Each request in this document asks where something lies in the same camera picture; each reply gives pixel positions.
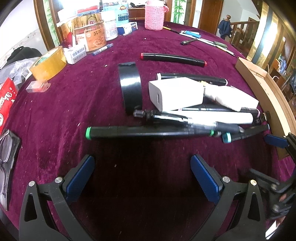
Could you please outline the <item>black marker white caps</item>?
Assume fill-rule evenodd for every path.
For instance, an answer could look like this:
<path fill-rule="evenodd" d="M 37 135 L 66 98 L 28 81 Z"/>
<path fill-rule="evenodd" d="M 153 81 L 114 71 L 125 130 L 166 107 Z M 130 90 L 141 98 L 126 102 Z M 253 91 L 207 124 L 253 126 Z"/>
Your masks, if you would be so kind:
<path fill-rule="evenodd" d="M 157 73 L 157 80 L 181 78 L 181 77 L 187 77 L 195 81 L 204 81 L 209 84 L 214 84 L 218 86 L 228 85 L 228 81 L 225 78 L 205 76 L 205 75 L 183 74 L 183 73 Z"/>

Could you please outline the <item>black marker green caps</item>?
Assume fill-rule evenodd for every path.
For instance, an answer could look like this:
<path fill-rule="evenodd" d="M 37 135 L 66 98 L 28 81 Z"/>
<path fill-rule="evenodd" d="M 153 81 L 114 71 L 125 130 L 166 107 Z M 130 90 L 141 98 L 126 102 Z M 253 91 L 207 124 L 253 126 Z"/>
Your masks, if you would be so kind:
<path fill-rule="evenodd" d="M 213 130 L 201 130 L 189 126 L 90 126 L 85 133 L 88 140 L 120 137 L 188 138 L 213 135 Z"/>

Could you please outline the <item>white power adapter small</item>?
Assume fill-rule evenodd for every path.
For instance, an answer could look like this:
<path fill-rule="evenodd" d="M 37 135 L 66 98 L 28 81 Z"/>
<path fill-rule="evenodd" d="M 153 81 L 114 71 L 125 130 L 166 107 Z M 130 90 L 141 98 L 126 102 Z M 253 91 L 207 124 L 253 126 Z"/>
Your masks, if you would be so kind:
<path fill-rule="evenodd" d="M 237 112 L 241 111 L 242 108 L 256 109 L 258 107 L 259 101 L 257 99 L 235 87 L 202 84 L 204 96 L 224 107 Z"/>

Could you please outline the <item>white plastic jar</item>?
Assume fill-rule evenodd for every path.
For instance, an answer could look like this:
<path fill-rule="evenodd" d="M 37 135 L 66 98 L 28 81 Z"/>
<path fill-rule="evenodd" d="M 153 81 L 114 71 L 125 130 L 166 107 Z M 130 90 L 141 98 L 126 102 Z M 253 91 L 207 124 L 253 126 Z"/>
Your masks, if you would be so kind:
<path fill-rule="evenodd" d="M 113 10 L 102 11 L 101 18 L 104 21 L 105 38 L 107 41 L 118 37 L 116 13 Z"/>

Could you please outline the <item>eyeglasses in case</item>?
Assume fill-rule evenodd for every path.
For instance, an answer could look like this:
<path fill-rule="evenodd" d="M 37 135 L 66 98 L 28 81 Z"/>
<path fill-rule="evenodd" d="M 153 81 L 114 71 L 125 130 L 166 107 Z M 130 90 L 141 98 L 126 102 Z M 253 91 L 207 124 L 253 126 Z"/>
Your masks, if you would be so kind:
<path fill-rule="evenodd" d="M 10 130 L 1 135 L 1 205 L 9 209 L 11 182 L 14 164 L 17 160 L 21 139 Z"/>

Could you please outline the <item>green pen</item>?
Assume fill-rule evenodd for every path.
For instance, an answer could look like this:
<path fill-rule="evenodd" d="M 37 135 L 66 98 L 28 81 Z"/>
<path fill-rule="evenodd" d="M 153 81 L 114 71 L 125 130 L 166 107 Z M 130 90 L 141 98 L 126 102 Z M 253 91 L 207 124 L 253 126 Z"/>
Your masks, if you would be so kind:
<path fill-rule="evenodd" d="M 223 44 L 223 43 L 221 43 L 221 42 L 214 41 L 213 44 L 215 44 L 215 45 L 217 45 L 217 46 L 220 46 L 220 47 L 222 47 L 222 48 L 227 49 L 227 45 L 226 45 L 226 44 Z"/>

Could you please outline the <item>black gel pen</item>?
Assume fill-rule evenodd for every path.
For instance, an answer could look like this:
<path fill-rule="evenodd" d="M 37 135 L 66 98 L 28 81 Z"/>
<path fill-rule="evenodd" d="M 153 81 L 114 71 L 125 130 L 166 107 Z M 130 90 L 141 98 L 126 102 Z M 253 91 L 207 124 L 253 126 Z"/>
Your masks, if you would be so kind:
<path fill-rule="evenodd" d="M 165 113 L 158 110 L 134 110 L 133 116 L 143 118 L 148 123 L 172 124 L 175 126 L 191 126 L 201 130 L 212 130 L 227 133 L 244 133 L 237 124 L 222 123 L 213 120 L 188 118 L 179 114 Z"/>

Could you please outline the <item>pink knitted cup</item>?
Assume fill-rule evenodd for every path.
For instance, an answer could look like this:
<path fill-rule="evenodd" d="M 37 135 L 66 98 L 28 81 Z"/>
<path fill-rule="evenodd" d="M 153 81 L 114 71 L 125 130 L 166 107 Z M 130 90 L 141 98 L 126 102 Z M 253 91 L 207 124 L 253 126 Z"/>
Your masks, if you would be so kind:
<path fill-rule="evenodd" d="M 165 13 L 169 11 L 165 1 L 147 1 L 145 4 L 144 27 L 147 30 L 160 31 L 163 29 Z"/>

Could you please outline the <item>black electrical tape roll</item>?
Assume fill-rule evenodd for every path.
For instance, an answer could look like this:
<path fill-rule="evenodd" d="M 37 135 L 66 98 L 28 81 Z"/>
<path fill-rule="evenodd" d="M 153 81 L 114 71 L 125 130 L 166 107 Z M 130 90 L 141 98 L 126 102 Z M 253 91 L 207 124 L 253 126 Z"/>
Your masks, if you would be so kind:
<path fill-rule="evenodd" d="M 125 112 L 133 114 L 142 109 L 142 83 L 135 62 L 118 64 L 119 80 L 125 104 Z"/>

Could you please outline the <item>white deli marker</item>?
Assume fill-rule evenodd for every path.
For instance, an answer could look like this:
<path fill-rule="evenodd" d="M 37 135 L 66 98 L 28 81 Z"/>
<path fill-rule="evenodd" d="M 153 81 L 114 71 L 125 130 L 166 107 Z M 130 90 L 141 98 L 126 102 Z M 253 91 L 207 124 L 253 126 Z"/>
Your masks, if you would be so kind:
<path fill-rule="evenodd" d="M 195 111 L 195 110 L 177 110 L 167 113 L 186 116 L 194 120 L 217 121 L 228 124 L 252 124 L 254 117 L 251 113 L 240 113 L 232 111 Z"/>

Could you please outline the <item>yellow packing tape roll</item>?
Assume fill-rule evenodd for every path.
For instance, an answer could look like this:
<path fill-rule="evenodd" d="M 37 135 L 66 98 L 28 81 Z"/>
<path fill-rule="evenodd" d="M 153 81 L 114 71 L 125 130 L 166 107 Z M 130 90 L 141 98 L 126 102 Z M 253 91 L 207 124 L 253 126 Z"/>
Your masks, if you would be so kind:
<path fill-rule="evenodd" d="M 46 82 L 56 76 L 67 64 L 62 46 L 51 49 L 30 67 L 36 81 Z"/>

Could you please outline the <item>white power adapter large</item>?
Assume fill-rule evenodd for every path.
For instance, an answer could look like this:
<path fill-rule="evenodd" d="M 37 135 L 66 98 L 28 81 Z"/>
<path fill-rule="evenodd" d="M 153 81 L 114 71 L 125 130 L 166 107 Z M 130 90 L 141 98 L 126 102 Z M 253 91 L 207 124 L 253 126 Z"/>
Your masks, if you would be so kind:
<path fill-rule="evenodd" d="M 149 97 L 159 111 L 171 111 L 203 102 L 204 86 L 187 77 L 149 82 Z"/>

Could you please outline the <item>small white barcode box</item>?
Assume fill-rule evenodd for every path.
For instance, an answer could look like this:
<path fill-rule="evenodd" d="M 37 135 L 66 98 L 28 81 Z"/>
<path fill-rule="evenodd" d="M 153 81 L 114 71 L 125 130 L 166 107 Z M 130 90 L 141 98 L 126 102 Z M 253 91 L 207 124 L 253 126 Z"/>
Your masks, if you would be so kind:
<path fill-rule="evenodd" d="M 63 50 L 67 63 L 71 65 L 77 63 L 87 55 L 84 45 L 75 45 L 74 47 L 63 48 Z"/>

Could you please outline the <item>blue whiteboard marker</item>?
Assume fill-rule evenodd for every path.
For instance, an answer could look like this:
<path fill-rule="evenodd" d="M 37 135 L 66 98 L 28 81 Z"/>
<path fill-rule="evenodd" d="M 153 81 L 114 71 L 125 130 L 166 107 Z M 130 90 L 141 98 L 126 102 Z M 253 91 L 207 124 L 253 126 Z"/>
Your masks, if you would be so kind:
<path fill-rule="evenodd" d="M 94 51 L 94 52 L 92 53 L 92 55 L 93 55 L 93 56 L 96 56 L 96 55 L 98 55 L 98 54 L 100 54 L 100 53 L 106 51 L 107 49 L 110 49 L 111 47 L 113 47 L 113 43 L 110 43 L 110 44 L 107 44 L 107 45 L 104 46 L 104 47 L 101 47 L 100 49 Z"/>

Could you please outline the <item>blue label tall bottle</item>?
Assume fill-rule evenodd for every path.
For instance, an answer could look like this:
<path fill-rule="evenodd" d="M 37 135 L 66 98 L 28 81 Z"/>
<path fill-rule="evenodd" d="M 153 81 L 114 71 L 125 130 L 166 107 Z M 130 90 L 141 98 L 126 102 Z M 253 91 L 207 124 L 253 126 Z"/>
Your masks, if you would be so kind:
<path fill-rule="evenodd" d="M 117 27 L 129 22 L 128 2 L 109 0 L 102 1 L 103 12 L 107 18 L 116 20 Z"/>

